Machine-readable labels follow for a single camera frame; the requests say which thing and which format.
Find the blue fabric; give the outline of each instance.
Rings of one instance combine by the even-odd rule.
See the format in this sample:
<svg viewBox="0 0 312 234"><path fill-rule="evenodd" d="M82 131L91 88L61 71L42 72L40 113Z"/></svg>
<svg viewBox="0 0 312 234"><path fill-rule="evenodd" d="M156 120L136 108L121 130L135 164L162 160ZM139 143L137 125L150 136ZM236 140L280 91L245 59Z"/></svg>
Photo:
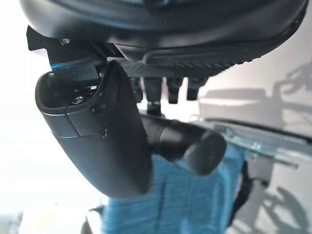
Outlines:
<svg viewBox="0 0 312 234"><path fill-rule="evenodd" d="M199 178L154 156L154 182L145 197L109 199L103 234L222 234L231 214L245 151L228 145L225 158Z"/></svg>

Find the bolt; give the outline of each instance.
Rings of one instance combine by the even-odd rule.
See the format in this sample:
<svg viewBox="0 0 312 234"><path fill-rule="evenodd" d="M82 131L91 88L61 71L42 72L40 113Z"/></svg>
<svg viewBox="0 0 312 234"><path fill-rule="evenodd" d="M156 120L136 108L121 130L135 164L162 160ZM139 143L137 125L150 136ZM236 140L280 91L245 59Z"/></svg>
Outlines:
<svg viewBox="0 0 312 234"><path fill-rule="evenodd" d="M65 46L65 45L70 43L70 39L61 39L60 43L61 43L62 46Z"/></svg>

